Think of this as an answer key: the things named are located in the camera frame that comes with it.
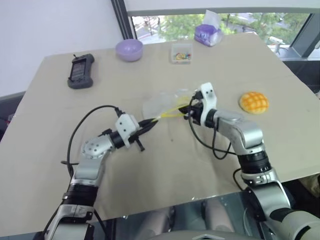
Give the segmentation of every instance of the table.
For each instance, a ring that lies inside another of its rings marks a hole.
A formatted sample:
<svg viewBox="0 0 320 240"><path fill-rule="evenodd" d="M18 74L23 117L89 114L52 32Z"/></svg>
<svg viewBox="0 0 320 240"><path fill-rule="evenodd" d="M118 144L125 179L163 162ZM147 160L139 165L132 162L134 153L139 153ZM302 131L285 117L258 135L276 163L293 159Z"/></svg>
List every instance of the table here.
<svg viewBox="0 0 320 240"><path fill-rule="evenodd" d="M72 131L89 110L113 104L139 121L143 102L150 97L180 88L194 90L205 82L213 84L218 108L241 112L258 123L281 181L319 171L319 100L264 42L253 33L227 35L214 47L191 42L190 65L169 62L170 42L144 46L143 57L131 63L117 59L114 49L90 51L94 84L80 90L67 86L73 53L43 60L0 144L0 236L36 232L46 225L69 183L60 161L66 159ZM244 113L238 99L247 91L264 93L269 110ZM75 135L72 161L79 159L85 140L115 129L115 121L110 109L90 116ZM211 142L211 130L195 129ZM95 204L103 219L238 190L232 179L237 158L214 159L195 140L187 121L163 119L140 140L144 152L133 145L106 161ZM227 147L225 140L218 145Z"/></svg>

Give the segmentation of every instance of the window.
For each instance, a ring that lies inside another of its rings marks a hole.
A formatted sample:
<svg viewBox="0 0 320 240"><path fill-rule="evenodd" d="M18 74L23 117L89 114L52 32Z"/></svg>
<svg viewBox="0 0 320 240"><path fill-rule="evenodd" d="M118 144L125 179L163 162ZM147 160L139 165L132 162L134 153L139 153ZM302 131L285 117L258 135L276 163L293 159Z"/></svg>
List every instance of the window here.
<svg viewBox="0 0 320 240"><path fill-rule="evenodd" d="M308 18L308 13L219 13L224 34L256 32L268 45L290 45ZM133 16L137 38L144 44L193 39L204 14Z"/></svg>

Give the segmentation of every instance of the handheld device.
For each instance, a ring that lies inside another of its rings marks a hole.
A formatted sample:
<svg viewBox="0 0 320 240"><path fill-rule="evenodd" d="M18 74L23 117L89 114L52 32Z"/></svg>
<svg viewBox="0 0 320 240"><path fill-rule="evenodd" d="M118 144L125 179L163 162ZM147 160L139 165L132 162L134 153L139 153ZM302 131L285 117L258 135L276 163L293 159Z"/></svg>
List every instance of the handheld device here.
<svg viewBox="0 0 320 240"><path fill-rule="evenodd" d="M93 85L93 80L90 77L91 65L95 61L92 54L82 56L73 55L72 68L68 77L68 86L72 89L85 89Z"/></svg>

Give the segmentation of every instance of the window frame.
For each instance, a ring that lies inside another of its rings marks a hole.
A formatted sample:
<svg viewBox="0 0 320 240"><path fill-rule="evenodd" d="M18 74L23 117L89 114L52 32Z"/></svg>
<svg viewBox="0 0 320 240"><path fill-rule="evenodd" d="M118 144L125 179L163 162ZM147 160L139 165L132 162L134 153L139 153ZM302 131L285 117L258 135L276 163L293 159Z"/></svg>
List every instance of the window frame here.
<svg viewBox="0 0 320 240"><path fill-rule="evenodd" d="M139 16L167 16L167 15L187 15L187 14L204 14L210 10L219 14L225 13L309 13L307 20L301 27L287 51L279 53L278 57L282 60L301 61L315 49L316 44L320 41L320 13L315 12L313 8L296 8L296 7L221 7L221 8L190 8L190 9L162 9L162 10L140 10L127 11L124 0L111 0L114 13L117 17L123 39L137 39L135 26L132 17Z"/></svg>

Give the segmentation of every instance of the purple tissue box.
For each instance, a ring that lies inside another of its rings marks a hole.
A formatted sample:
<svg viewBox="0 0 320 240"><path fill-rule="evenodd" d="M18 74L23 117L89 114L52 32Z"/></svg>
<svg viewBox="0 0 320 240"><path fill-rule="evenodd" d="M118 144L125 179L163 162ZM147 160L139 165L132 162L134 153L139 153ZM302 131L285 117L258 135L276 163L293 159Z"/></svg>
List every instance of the purple tissue box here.
<svg viewBox="0 0 320 240"><path fill-rule="evenodd" d="M221 32L220 29L216 29L212 25L201 24L195 27L194 39L204 45L209 47L213 46L215 43L212 41L213 34Z"/></svg>

